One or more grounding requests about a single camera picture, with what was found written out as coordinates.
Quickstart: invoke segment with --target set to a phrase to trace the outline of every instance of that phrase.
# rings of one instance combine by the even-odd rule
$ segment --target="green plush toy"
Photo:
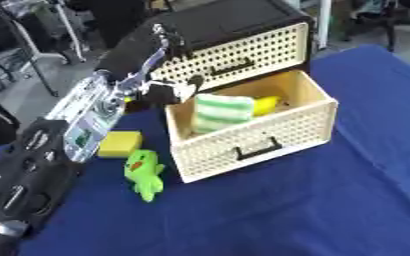
[[[127,159],[124,176],[135,182],[133,187],[146,202],[154,200],[155,193],[163,191],[163,181],[158,175],[165,166],[158,164],[157,153],[151,150],[135,150]]]

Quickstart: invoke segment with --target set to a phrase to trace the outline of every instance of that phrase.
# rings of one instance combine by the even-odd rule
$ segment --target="drawer handle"
[[[269,137],[270,141],[272,142],[272,146],[268,147],[268,148],[264,148],[264,149],[260,149],[258,151],[254,151],[254,152],[250,152],[247,154],[243,154],[242,150],[240,147],[235,147],[236,153],[238,154],[236,160],[238,161],[242,161],[242,160],[246,160],[249,159],[251,157],[255,157],[255,156],[259,156],[262,154],[266,154],[278,149],[282,149],[283,145],[281,145],[280,143],[278,143],[277,139],[275,139],[275,137]]]
[[[240,65],[236,65],[233,67],[228,67],[228,68],[223,68],[221,70],[217,70],[214,67],[211,67],[211,75],[212,76],[219,76],[219,75],[223,75],[225,73],[229,73],[229,72],[233,72],[239,69],[243,69],[243,68],[248,68],[255,65],[255,62],[250,60],[249,58],[245,57],[244,58],[244,63],[240,64]]]

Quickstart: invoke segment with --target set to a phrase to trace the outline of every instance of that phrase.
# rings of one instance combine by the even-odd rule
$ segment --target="open drawer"
[[[193,100],[166,107],[171,153],[184,182],[330,140],[338,103],[301,70],[242,82],[213,94],[253,98],[280,96],[283,101],[271,114],[207,134],[192,132]]]

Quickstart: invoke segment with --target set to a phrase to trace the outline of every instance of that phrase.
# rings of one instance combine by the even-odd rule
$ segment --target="green striped towel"
[[[194,100],[193,131],[213,132],[250,121],[254,105],[255,100],[250,97],[198,94]]]

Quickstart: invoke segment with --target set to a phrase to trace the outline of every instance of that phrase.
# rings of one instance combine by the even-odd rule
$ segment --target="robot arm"
[[[173,49],[184,46],[161,24],[153,35],[161,46],[138,72],[116,81],[110,72],[96,71],[6,149],[0,159],[0,256],[14,255],[21,239],[42,229],[123,115],[125,97],[163,106],[196,93],[202,83],[197,77],[189,85],[148,80]]]

